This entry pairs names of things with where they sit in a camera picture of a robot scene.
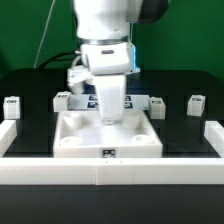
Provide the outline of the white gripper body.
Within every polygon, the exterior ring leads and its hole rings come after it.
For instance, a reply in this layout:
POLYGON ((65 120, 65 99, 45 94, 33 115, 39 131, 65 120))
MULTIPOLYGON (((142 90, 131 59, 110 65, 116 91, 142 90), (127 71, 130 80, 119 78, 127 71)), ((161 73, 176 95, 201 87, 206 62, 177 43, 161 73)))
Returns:
POLYGON ((124 113, 126 76, 95 76, 94 84, 101 119, 106 123, 121 120, 124 113))

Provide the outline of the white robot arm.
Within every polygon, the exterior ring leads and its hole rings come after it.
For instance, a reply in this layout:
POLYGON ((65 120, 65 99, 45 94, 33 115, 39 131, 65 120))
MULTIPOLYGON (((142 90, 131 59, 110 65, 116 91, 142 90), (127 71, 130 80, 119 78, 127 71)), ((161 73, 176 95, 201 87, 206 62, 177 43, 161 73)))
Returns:
POLYGON ((80 56, 68 70, 68 87, 83 92, 83 83, 95 86, 101 119, 123 118, 126 76, 135 71, 133 23, 154 23, 167 11, 170 0, 73 0, 80 56))

